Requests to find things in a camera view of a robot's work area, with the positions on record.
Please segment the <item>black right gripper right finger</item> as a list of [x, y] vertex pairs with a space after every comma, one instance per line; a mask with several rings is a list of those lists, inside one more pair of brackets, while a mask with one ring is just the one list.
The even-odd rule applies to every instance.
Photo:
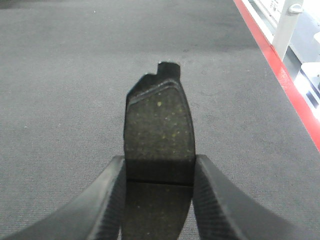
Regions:
[[233, 184], [206, 155], [197, 155], [193, 209], [202, 240], [318, 240], [258, 204]]

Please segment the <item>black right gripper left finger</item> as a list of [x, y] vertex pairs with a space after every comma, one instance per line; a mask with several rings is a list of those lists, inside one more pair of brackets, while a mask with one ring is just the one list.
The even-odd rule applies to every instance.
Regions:
[[115, 156], [68, 204], [8, 240], [116, 240], [126, 199], [126, 163]]

